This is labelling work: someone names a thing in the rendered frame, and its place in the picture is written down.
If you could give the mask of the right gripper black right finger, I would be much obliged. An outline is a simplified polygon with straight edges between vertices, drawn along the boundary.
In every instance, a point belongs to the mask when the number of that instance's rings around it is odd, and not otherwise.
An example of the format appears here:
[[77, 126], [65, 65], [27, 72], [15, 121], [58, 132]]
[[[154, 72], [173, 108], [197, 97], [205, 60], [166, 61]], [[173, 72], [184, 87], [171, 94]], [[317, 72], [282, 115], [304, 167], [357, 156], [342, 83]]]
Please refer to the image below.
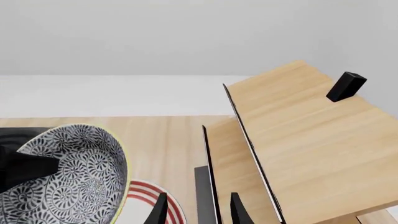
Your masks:
[[233, 224], [254, 224], [237, 192], [231, 193], [230, 210]]

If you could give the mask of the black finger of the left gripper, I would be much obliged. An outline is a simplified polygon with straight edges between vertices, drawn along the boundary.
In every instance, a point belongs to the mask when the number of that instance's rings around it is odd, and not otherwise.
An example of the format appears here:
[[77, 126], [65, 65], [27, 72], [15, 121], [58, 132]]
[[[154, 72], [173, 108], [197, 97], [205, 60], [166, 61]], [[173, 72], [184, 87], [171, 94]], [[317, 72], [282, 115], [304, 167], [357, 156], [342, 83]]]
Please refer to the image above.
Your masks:
[[12, 151], [0, 146], [0, 193], [58, 172], [60, 160]]

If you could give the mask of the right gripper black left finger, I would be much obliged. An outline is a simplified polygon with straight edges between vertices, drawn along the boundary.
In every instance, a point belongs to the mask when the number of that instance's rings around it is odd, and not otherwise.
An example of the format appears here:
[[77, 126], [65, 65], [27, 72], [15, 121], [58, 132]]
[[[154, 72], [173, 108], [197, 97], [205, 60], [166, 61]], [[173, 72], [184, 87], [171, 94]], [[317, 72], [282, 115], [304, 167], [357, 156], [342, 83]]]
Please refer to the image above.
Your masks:
[[168, 208], [167, 194], [162, 192], [159, 194], [159, 197], [144, 224], [165, 224], [167, 221]]

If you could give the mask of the white plate with red rings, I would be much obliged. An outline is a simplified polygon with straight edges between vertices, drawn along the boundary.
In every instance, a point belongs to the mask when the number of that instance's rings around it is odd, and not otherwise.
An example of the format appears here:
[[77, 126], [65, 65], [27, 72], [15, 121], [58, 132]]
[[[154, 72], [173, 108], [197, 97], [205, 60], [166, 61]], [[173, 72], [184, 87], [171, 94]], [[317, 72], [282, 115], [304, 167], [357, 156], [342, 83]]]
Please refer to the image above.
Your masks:
[[[115, 224], [144, 224], [164, 188], [144, 180], [132, 180], [121, 214]], [[167, 194], [168, 212], [165, 224], [187, 224], [181, 206]]]

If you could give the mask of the flat black stove plate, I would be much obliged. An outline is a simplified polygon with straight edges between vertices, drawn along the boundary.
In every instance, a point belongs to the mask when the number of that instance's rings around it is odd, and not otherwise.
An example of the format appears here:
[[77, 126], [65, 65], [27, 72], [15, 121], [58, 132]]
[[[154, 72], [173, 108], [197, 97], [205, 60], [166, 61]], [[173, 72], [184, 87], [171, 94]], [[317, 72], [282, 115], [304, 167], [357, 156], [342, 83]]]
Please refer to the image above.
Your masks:
[[0, 128], [0, 147], [7, 152], [17, 151], [25, 143], [52, 127]]

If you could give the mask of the black white patterned bowl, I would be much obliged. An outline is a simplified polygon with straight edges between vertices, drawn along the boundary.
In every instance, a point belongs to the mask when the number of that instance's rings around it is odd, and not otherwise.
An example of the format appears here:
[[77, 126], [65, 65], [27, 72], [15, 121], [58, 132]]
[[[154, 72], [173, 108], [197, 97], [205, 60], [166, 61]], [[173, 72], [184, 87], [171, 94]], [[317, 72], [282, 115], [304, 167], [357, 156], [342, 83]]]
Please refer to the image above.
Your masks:
[[123, 147], [103, 128], [65, 124], [16, 152], [60, 160], [58, 172], [0, 194], [0, 224], [115, 224], [126, 201]]

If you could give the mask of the pale wooden cabinet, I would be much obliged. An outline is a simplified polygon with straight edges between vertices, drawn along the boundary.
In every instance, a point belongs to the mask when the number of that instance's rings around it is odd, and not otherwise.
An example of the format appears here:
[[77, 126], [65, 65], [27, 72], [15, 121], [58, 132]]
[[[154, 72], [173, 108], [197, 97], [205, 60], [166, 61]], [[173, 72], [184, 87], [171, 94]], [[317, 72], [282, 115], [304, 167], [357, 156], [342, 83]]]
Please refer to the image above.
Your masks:
[[398, 119], [294, 61], [224, 90], [234, 116], [204, 126], [213, 211], [233, 224], [237, 192], [254, 224], [398, 224]]

